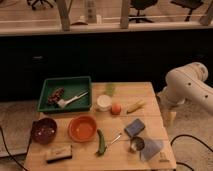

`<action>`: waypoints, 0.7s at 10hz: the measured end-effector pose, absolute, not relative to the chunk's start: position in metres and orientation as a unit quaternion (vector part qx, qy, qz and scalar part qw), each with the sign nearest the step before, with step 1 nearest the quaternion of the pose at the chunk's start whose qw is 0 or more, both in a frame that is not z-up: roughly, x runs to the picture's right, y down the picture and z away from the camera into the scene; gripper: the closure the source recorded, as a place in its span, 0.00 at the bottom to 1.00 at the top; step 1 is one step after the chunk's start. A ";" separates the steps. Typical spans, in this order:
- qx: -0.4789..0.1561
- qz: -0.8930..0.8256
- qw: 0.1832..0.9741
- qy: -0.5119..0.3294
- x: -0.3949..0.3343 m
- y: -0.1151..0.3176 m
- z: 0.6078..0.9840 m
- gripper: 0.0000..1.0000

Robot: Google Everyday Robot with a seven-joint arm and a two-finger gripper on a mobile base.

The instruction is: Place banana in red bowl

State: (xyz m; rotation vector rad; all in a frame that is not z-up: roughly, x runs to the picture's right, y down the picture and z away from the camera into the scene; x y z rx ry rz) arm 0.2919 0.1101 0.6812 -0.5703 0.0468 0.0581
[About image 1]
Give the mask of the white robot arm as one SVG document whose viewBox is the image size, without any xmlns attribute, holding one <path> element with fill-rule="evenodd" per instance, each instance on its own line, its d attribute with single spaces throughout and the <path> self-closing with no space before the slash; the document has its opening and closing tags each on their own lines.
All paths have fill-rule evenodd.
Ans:
<svg viewBox="0 0 213 171">
<path fill-rule="evenodd" d="M 186 99 L 213 115 L 213 87 L 205 84 L 207 78 L 208 69 L 200 62 L 174 68 L 166 74 L 166 86 L 157 94 L 166 127 L 174 122 L 177 114 L 174 108 L 182 105 Z"/>
</svg>

